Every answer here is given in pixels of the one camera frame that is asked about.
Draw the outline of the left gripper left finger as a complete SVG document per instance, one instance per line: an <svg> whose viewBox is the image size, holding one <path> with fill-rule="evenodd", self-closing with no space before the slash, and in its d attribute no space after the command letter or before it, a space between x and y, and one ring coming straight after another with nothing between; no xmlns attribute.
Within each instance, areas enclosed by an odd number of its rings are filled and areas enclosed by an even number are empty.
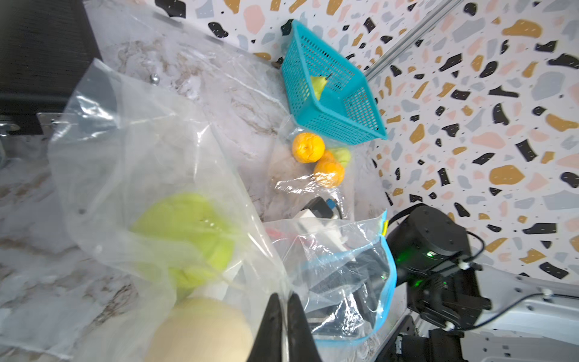
<svg viewBox="0 0 579 362"><path fill-rule="evenodd" d="M279 294L271 294L247 362L284 361L285 314Z"/></svg>

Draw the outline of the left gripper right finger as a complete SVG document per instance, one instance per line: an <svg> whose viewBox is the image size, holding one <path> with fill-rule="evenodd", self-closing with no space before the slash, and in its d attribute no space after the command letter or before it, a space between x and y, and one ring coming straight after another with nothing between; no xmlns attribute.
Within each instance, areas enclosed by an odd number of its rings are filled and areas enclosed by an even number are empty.
<svg viewBox="0 0 579 362"><path fill-rule="evenodd" d="M287 303L289 362L321 362L299 296L293 293Z"/></svg>

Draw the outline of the beige round fruit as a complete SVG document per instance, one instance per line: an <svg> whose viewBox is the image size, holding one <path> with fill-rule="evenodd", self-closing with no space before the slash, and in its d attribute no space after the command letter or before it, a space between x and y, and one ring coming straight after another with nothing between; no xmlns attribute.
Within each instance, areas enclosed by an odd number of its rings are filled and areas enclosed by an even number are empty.
<svg viewBox="0 0 579 362"><path fill-rule="evenodd" d="M173 307L150 343L146 361L245 361L253 334L241 311L211 298Z"/></svg>

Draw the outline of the clear blue zip-top bag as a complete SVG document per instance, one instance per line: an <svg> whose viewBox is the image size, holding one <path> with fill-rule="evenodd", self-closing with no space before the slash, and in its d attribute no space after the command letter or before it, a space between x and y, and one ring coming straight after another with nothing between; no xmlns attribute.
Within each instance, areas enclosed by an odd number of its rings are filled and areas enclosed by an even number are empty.
<svg viewBox="0 0 579 362"><path fill-rule="evenodd" d="M95 60L48 147L66 229L138 297L77 361L342 360L383 326L387 217L263 223L205 111Z"/></svg>

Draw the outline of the green apple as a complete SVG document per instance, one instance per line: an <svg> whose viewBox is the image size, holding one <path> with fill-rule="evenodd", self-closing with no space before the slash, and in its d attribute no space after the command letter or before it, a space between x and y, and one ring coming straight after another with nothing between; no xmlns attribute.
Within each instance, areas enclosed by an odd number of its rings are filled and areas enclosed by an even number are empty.
<svg viewBox="0 0 579 362"><path fill-rule="evenodd" d="M235 253L237 231L204 196L186 192L160 200L131 226L131 232L156 241L168 251L187 247L185 261L171 262L169 276L177 289L190 291L217 280Z"/></svg>

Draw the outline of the green pear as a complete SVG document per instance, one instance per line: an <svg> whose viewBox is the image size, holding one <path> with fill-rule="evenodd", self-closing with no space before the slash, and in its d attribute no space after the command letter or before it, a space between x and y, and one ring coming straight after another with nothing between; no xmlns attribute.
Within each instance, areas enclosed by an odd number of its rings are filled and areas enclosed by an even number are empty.
<svg viewBox="0 0 579 362"><path fill-rule="evenodd" d="M311 83L314 91L316 100L320 100L325 87L330 80L330 75L328 76L312 76Z"/></svg>

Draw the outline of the clear red zip-top bag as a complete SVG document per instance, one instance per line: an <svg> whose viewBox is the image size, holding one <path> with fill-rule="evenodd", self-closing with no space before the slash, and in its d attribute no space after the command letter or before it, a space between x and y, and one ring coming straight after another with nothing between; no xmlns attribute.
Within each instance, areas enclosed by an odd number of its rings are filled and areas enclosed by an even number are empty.
<svg viewBox="0 0 579 362"><path fill-rule="evenodd" d="M380 189L363 147L324 137L290 116L272 146L263 219L290 219L314 202L325 202L338 219L366 219L385 207Z"/></svg>

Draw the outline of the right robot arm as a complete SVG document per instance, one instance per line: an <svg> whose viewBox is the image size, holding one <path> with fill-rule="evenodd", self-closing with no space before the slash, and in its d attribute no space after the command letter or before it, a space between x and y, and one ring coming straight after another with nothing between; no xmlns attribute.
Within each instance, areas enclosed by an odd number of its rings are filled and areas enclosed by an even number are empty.
<svg viewBox="0 0 579 362"><path fill-rule="evenodd" d="M576 361L578 288L478 263L473 232L424 204L383 216L407 313L376 361Z"/></svg>

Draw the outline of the orange fruit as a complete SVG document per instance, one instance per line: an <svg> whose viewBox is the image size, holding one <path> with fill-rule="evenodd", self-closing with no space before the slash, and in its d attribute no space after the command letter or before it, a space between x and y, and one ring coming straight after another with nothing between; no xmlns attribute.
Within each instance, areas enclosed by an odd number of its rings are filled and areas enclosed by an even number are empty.
<svg viewBox="0 0 579 362"><path fill-rule="evenodd" d="M315 166L314 177L323 187L333 189L340 186L345 179L345 168L335 160L330 151L326 151Z"/></svg>

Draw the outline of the green lime fruit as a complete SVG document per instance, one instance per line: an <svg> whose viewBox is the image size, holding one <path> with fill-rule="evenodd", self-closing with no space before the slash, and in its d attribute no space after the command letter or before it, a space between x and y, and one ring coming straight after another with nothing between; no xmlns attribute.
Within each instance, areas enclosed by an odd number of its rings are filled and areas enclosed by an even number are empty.
<svg viewBox="0 0 579 362"><path fill-rule="evenodd" d="M330 152L333 154L335 160L341 164L342 167L348 167L351 161L351 151L345 147L339 147L331 149Z"/></svg>

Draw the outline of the yellow lemon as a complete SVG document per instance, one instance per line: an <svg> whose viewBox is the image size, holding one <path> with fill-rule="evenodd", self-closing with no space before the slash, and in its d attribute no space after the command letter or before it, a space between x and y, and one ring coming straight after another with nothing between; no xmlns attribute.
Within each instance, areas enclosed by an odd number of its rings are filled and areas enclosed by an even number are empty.
<svg viewBox="0 0 579 362"><path fill-rule="evenodd" d="M315 163L322 158L325 152L324 140L316 134L302 132L293 140L292 154L299 163Z"/></svg>

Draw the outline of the teal plastic basket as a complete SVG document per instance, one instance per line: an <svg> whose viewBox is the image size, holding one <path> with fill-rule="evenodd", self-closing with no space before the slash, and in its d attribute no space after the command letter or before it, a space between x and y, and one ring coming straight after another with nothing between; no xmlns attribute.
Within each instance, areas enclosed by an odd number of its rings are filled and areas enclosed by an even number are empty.
<svg viewBox="0 0 579 362"><path fill-rule="evenodd" d="M363 73L300 22L292 22L290 35L281 71L296 123L352 146L386 140L386 128ZM321 99L316 100L311 77L328 75Z"/></svg>

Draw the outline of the silver small bell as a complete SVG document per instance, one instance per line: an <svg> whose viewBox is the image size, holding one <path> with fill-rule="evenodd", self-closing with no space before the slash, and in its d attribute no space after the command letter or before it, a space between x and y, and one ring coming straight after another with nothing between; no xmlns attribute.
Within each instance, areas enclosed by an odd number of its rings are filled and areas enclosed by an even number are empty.
<svg viewBox="0 0 579 362"><path fill-rule="evenodd" d="M150 75L150 77L149 77L149 81L150 81L150 84L156 86L156 85L159 85L159 83L160 83L160 78L158 77L157 74L152 74L152 75Z"/></svg>

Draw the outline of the black briefcase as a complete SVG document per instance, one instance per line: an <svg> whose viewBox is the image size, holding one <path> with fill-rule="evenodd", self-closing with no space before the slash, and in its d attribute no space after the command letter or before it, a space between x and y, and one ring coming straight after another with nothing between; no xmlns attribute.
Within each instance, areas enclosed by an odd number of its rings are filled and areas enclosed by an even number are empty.
<svg viewBox="0 0 579 362"><path fill-rule="evenodd" d="M37 135L101 53L81 1L1 3L1 134Z"/></svg>

